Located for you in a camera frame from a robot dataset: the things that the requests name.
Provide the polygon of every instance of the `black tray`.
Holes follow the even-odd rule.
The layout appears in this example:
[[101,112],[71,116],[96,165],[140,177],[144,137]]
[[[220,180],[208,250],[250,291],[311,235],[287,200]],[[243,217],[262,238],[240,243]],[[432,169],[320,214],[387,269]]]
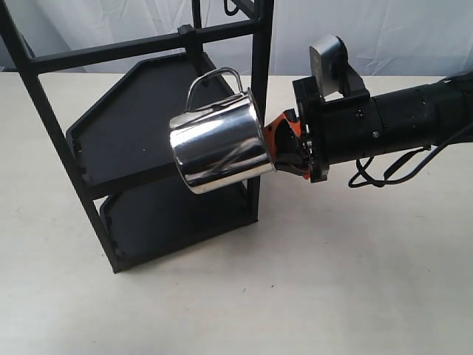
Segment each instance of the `black tray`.
[[[200,69],[214,69],[203,53]],[[177,174],[169,120],[183,112],[198,72],[185,53],[141,61],[66,133],[93,198]],[[222,77],[194,96],[201,107],[233,94]]]
[[120,270],[256,222],[241,183],[193,194],[179,176],[108,197],[101,217]]

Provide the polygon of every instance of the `mug handle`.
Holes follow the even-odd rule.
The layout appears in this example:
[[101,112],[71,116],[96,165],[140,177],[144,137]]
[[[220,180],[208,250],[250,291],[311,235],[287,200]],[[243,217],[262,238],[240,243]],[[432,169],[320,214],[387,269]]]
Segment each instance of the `mug handle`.
[[206,74],[202,75],[201,77],[195,79],[194,82],[192,83],[191,88],[189,89],[189,92],[187,94],[185,112],[189,112],[191,110],[192,99],[194,98],[194,93],[195,93],[195,90],[197,88],[197,85],[201,84],[206,79],[213,78],[214,76],[217,76],[217,75],[222,74],[224,72],[228,72],[228,73],[232,74],[235,77],[236,83],[238,84],[239,92],[240,93],[243,92],[242,79],[240,78],[239,73],[235,69],[228,68],[228,67],[223,67],[223,68],[220,68],[220,69],[211,70],[210,72],[207,72]]

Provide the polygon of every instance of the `metal cup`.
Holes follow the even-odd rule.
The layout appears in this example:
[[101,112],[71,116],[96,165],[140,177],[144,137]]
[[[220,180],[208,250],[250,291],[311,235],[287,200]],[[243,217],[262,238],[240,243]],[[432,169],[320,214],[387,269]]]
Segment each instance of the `metal cup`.
[[[236,78],[239,92],[191,110],[197,86],[224,72]],[[192,83],[185,112],[169,123],[169,140],[177,168],[193,193],[202,194],[276,171],[258,116],[251,90],[243,91],[237,71],[212,70]]]

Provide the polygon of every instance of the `table surface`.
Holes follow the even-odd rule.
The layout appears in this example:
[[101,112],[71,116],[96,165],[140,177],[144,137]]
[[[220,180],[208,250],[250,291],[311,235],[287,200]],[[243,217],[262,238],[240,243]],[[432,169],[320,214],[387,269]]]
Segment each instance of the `table surface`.
[[[41,76],[64,129],[119,78]],[[270,78],[269,121],[294,106],[293,79]],[[379,94],[435,80],[366,84]],[[354,163],[314,185],[265,175],[258,223],[118,275],[14,73],[0,74],[0,162],[1,354],[473,348],[473,144],[385,189],[349,189]]]

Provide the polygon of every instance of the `white curtain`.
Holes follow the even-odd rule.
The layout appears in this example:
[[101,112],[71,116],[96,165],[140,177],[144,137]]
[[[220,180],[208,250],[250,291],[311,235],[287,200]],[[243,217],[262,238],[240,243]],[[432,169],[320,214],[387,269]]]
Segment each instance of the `white curtain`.
[[[245,19],[241,13],[227,17],[222,0],[201,2],[205,26]],[[173,33],[191,23],[190,0],[7,3],[36,55]],[[307,48],[325,33],[345,41],[350,62],[363,75],[450,75],[473,70],[472,0],[276,0],[271,74],[308,74]],[[250,72],[250,37],[207,44],[205,50],[217,66]],[[137,60],[85,69],[125,72]]]

